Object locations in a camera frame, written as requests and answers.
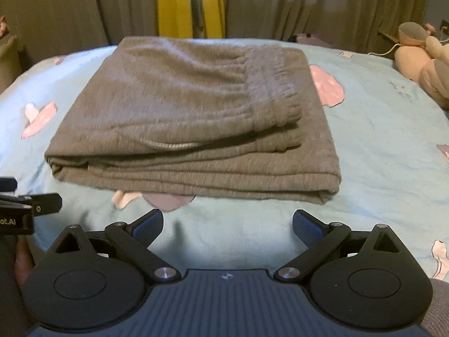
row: bed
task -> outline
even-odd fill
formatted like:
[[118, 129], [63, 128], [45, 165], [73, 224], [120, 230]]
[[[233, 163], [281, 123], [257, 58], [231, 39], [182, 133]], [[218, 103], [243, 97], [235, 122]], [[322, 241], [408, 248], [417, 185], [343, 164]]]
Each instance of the bed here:
[[[234, 44], [268, 41], [234, 40]], [[270, 272], [306, 249], [292, 230], [296, 209], [352, 229], [389, 224], [429, 277], [444, 279], [441, 254], [449, 242], [449, 163], [438, 145], [449, 144], [448, 119], [392, 61], [299, 44], [309, 63], [334, 76], [344, 101], [325, 107], [340, 158], [340, 191], [325, 205], [286, 200], [196, 197], [164, 215], [164, 229], [150, 249], [181, 272], [188, 268], [267, 268]], [[71, 223], [98, 231], [132, 222], [152, 207], [142, 197], [124, 209], [115, 191], [59, 182], [43, 158], [59, 123], [89, 78], [115, 47], [44, 60], [0, 95], [0, 176], [14, 176], [17, 193], [58, 192], [58, 214], [38, 217], [33, 241], [45, 251]], [[56, 114], [38, 133], [24, 135], [25, 108], [51, 103]], [[439, 256], [434, 255], [439, 245]]]

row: curtain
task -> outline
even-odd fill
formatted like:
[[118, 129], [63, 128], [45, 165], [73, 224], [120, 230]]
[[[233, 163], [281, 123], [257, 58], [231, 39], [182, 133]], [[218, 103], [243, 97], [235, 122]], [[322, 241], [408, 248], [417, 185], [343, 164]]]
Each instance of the curtain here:
[[228, 38], [315, 33], [334, 47], [366, 52], [382, 46], [378, 31], [395, 36], [401, 23], [421, 23], [427, 0], [225, 1]]
[[224, 0], [202, 0], [206, 38], [222, 39], [225, 37]]
[[157, 35], [156, 0], [0, 0], [23, 68], [42, 59]]
[[192, 6], [190, 0], [157, 0], [159, 35], [192, 38]]

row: stuffed animal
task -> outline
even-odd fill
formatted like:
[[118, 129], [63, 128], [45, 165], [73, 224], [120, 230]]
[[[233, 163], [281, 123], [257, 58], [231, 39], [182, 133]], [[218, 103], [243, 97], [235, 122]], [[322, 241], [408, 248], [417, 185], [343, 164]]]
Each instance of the stuffed animal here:
[[405, 77], [416, 82], [444, 110], [449, 109], [449, 45], [431, 35], [417, 23], [399, 26], [396, 66]]
[[6, 22], [6, 16], [0, 17], [0, 38], [3, 38], [8, 34], [8, 23]]

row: wall outlet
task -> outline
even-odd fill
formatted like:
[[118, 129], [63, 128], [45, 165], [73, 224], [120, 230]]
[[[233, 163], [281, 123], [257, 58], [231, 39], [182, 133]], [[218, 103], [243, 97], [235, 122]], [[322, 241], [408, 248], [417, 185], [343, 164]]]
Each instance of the wall outlet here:
[[449, 22], [447, 20], [442, 20], [439, 26], [439, 30], [444, 34], [449, 35]]

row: hand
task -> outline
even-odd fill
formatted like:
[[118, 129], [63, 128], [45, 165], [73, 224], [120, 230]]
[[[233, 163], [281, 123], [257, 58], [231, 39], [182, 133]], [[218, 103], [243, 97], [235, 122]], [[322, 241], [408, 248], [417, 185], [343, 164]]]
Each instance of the hand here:
[[14, 274], [17, 285], [22, 290], [26, 278], [34, 268], [34, 261], [31, 255], [30, 247], [25, 236], [19, 236], [16, 244], [16, 262], [14, 264]]

